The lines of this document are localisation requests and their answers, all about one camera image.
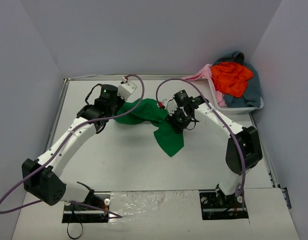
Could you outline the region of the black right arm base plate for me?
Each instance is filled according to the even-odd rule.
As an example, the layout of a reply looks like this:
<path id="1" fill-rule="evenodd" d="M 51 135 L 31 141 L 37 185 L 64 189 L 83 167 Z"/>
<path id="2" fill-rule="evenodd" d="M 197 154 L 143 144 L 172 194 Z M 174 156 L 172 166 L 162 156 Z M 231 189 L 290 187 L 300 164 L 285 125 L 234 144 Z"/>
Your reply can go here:
<path id="1" fill-rule="evenodd" d="M 225 196 L 220 190 L 199 191 L 201 216 L 204 221 L 248 219 L 243 196 Z"/>

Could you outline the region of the orange t shirt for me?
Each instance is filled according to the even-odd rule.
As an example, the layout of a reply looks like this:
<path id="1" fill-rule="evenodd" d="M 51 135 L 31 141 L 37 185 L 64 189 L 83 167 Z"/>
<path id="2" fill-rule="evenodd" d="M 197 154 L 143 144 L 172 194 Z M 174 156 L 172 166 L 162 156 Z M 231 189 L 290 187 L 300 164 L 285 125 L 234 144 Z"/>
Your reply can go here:
<path id="1" fill-rule="evenodd" d="M 216 91 L 241 98 L 254 74 L 236 62 L 221 62 L 211 67 L 212 81 Z"/>

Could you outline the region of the pink t shirt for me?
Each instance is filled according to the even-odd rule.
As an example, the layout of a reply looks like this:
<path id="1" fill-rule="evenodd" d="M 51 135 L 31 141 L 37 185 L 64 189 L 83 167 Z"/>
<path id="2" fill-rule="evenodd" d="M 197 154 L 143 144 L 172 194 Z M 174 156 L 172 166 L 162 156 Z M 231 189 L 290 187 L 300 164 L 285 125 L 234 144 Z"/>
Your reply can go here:
<path id="1" fill-rule="evenodd" d="M 201 70 L 199 70 L 196 74 L 194 75 L 189 75 L 185 76 L 182 79 L 184 80 L 189 80 L 189 81 L 196 81 L 198 79 L 212 79 L 212 70 L 211 70 L 211 65 L 206 64 Z M 227 104 L 224 100 L 224 94 L 218 90 L 215 90 L 215 98 L 216 102 L 219 107 L 226 107 Z"/>

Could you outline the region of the green t shirt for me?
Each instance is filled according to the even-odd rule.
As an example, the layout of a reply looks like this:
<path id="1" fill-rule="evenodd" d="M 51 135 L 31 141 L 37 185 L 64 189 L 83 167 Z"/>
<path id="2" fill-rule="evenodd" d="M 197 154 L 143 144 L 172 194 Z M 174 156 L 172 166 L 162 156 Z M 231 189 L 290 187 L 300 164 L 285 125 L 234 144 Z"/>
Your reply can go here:
<path id="1" fill-rule="evenodd" d="M 160 148 L 169 156 L 173 157 L 184 147 L 182 133 L 176 133 L 166 121 L 168 111 L 160 109 L 154 99 L 143 99 L 140 105 L 131 113 L 116 118 L 115 121 L 124 125 L 139 125 L 145 122 L 157 127 L 153 132 Z"/>

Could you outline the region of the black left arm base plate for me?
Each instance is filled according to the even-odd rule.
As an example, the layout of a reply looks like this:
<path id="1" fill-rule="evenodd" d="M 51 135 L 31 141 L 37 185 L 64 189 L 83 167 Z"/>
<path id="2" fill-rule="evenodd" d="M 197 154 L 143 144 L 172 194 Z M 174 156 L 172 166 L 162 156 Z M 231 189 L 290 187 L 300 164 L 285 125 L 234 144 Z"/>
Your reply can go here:
<path id="1" fill-rule="evenodd" d="M 65 202 L 61 223 L 107 223 L 109 217 L 109 214 L 106 212 Z"/>

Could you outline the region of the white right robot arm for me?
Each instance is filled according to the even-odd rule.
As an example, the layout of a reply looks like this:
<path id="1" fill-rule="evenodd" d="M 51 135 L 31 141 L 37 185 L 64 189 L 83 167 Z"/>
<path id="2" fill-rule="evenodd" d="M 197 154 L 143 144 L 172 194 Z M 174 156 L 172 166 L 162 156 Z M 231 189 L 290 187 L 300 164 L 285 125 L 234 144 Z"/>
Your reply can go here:
<path id="1" fill-rule="evenodd" d="M 244 127 L 219 112 L 202 96 L 189 97 L 185 90 L 174 94 L 175 107 L 166 121 L 181 134 L 190 123 L 202 123 L 227 142 L 225 162 L 227 173 L 216 187 L 216 202 L 228 206 L 242 195 L 248 171 L 263 158 L 258 130 Z"/>

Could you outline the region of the aluminium table edge rail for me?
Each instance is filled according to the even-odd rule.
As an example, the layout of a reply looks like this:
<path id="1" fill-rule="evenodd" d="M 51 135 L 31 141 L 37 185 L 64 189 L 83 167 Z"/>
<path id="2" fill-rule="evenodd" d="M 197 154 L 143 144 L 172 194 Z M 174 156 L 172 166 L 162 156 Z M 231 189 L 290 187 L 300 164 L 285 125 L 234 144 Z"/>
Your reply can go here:
<path id="1" fill-rule="evenodd" d="M 85 75 L 85 76 L 77 76 L 77 77 L 68 77 L 65 78 L 67 81 L 121 81 L 123 79 L 123 76 L 126 74 L 105 74 L 105 75 Z M 185 74 L 185 73 L 137 73 L 143 81 L 145 80 L 166 80 L 170 79 L 173 77 L 176 78 L 181 78 L 181 77 L 187 77 L 190 75 L 193 75 L 192 73 L 190 74 Z"/>

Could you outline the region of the right side table rail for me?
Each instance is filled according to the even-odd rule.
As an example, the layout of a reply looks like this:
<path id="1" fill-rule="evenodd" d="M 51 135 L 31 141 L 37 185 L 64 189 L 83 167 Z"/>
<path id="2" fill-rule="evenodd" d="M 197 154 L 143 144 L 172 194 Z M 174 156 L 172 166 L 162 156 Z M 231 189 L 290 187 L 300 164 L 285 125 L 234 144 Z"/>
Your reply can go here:
<path id="1" fill-rule="evenodd" d="M 286 187 L 282 187 L 280 185 L 280 181 L 278 180 L 278 178 L 276 176 L 271 158 L 269 157 L 269 154 L 268 154 L 268 152 L 265 148 L 264 141 L 262 139 L 262 135 L 261 135 L 261 133 L 258 133 L 258 135 L 259 135 L 259 139 L 260 139 L 260 146 L 261 146 L 261 150 L 262 150 L 262 154 L 263 154 L 263 160 L 265 162 L 266 169 L 267 169 L 272 187 L 281 190 L 283 198 L 284 198 L 285 203 L 286 203 L 286 206 L 287 206 L 288 210 L 290 211 L 292 209 L 292 204 L 291 204 L 291 199 L 290 199 L 290 196 L 289 196 L 288 189 Z"/>

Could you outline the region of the grey blue t shirt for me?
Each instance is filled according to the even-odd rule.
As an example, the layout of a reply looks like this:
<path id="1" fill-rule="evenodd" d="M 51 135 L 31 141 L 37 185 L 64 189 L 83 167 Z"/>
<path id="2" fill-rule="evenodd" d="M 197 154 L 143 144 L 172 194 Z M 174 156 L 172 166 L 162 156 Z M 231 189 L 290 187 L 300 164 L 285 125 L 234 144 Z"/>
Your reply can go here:
<path id="1" fill-rule="evenodd" d="M 254 67 L 245 61 L 245 55 L 241 51 L 235 51 L 229 55 L 223 56 L 216 60 L 212 66 L 218 65 L 222 62 L 235 62 L 247 67 L 253 73 L 253 78 L 248 81 L 247 88 L 242 97 L 237 98 L 228 94 L 224 94 L 224 101 L 227 108 L 260 108 L 262 91 L 260 87 L 260 80 L 257 71 Z"/>

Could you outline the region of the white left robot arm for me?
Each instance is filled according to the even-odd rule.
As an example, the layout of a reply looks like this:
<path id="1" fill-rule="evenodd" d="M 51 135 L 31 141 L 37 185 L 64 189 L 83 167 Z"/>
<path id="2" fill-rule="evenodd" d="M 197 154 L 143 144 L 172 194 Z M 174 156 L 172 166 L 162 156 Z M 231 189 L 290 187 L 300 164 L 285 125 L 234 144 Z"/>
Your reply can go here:
<path id="1" fill-rule="evenodd" d="M 58 202 L 75 201 L 83 209 L 95 203 L 94 190 L 82 183 L 66 183 L 61 175 L 81 146 L 99 134 L 136 90 L 132 82 L 101 85 L 93 104 L 86 103 L 66 132 L 35 160 L 27 159 L 21 166 L 24 189 L 53 206 Z"/>

